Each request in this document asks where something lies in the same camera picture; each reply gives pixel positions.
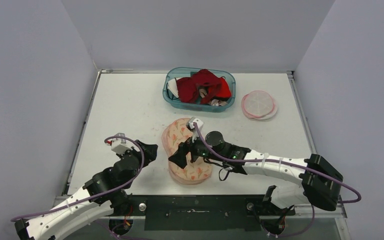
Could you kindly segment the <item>beige bra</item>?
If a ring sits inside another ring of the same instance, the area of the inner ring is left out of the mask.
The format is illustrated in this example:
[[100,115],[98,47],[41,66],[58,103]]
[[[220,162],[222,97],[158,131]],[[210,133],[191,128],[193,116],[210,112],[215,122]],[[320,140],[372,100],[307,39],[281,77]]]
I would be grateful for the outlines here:
[[215,107],[223,107],[227,105],[228,100],[217,97],[217,94],[213,95],[213,92],[216,90],[215,86],[202,87],[198,90],[201,105],[210,105]]

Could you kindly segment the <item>dark red lace bra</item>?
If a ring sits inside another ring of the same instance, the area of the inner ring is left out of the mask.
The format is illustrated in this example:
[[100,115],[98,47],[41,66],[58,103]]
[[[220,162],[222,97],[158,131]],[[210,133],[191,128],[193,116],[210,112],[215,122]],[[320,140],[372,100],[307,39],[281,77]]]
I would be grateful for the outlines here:
[[222,77],[217,77],[208,69],[201,69],[190,77],[176,80],[178,98],[183,103],[193,104],[201,96],[200,90],[206,90],[207,94],[200,104],[207,104],[222,91],[224,82]]

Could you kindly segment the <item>white mesh laundry bag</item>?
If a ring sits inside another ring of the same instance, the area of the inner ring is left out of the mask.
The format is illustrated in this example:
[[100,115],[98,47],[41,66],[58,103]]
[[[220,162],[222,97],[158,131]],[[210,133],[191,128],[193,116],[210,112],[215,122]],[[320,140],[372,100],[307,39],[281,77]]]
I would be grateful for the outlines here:
[[242,98],[241,110],[248,119],[263,121],[276,115],[278,104],[268,92],[255,90]]

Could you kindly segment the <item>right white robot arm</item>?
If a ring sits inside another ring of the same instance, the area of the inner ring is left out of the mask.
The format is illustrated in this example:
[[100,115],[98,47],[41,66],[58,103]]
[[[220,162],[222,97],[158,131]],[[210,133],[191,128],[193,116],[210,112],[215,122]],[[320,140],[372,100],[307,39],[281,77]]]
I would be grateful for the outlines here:
[[229,143],[221,132],[211,131],[205,138],[191,136],[179,143],[168,160],[184,169],[190,162],[188,156],[192,160],[201,157],[216,161],[229,173],[262,175],[292,183],[267,189],[262,207],[270,215],[301,204],[332,212],[339,202],[343,176],[319,154],[308,158],[274,156]]

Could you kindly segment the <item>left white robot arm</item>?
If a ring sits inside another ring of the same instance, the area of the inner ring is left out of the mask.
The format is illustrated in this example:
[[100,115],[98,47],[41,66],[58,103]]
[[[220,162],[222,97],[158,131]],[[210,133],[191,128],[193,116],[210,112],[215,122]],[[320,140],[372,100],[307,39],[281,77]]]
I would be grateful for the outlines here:
[[93,175],[56,207],[16,217],[13,221],[19,239],[63,240],[101,217],[121,216],[130,210],[131,197],[126,190],[142,169],[156,160],[158,146],[124,135],[108,137],[104,142],[119,160]]

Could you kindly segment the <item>white bra with black trim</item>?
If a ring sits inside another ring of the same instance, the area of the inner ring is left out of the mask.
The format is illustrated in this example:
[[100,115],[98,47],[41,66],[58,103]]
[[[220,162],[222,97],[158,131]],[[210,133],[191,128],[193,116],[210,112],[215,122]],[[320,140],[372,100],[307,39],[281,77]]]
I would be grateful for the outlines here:
[[179,98],[179,90],[177,86],[177,80],[178,78],[172,78],[170,79],[167,84],[166,88],[171,93],[171,95],[167,94],[171,99],[178,99]]

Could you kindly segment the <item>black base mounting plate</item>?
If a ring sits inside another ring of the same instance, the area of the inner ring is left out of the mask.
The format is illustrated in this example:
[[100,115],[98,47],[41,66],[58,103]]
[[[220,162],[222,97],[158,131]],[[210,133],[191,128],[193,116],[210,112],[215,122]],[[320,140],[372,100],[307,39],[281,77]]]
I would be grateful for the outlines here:
[[113,217],[144,218],[146,231],[259,231],[257,217],[278,223],[295,215],[268,202],[264,195],[130,195]]

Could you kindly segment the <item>teal plastic bin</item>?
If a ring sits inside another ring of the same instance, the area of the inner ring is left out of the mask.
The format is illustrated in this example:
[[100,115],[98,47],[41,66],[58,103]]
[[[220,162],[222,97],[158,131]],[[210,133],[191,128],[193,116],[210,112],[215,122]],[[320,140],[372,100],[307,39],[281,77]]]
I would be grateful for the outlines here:
[[236,80],[232,74],[230,74],[227,71],[223,70],[215,70],[215,69],[207,69],[213,74],[215,74],[217,77],[225,77],[226,82],[228,83],[228,86],[231,91],[231,97],[227,101],[227,105],[225,106],[211,106],[207,104],[200,104],[199,97],[195,103],[185,103],[181,102],[180,99],[171,99],[168,94],[171,96],[171,93],[168,91],[166,84],[169,80],[173,78],[177,78],[179,80],[183,77],[191,77],[193,74],[197,73],[201,69],[206,68],[196,68],[196,67],[176,67],[170,70],[166,77],[165,77],[165,83],[163,84],[163,98],[166,102],[168,102],[172,107],[177,109],[183,109],[183,110],[191,110],[191,111],[202,111],[202,112],[213,112],[213,113],[220,113],[225,111],[227,108],[229,108],[234,102],[236,97]]

